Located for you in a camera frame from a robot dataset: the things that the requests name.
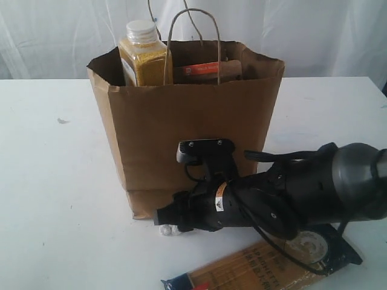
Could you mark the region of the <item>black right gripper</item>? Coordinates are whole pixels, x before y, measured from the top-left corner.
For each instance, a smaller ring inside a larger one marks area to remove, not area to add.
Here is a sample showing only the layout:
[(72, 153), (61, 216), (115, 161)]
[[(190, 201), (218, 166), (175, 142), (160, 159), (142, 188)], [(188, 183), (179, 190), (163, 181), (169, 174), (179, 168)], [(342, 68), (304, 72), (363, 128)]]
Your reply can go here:
[(280, 239), (293, 239), (299, 220), (291, 206), (262, 173), (232, 181), (223, 177), (200, 182), (188, 194), (156, 209), (154, 225), (178, 225), (182, 231), (218, 231), (226, 227), (259, 227)]

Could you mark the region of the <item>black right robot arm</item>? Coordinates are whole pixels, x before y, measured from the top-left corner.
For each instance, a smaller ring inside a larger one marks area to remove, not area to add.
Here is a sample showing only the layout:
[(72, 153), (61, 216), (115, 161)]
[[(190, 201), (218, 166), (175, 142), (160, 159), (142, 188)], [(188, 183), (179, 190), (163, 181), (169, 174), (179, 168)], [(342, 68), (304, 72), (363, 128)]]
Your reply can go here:
[(363, 143), (328, 143), (315, 151), (272, 154), (246, 150), (249, 161), (270, 163), (241, 176), (228, 139), (182, 141), (177, 161), (201, 166), (193, 189), (174, 194), (154, 213), (155, 225), (181, 232), (253, 227), (294, 239), (310, 225), (380, 220), (386, 217), (386, 150)]

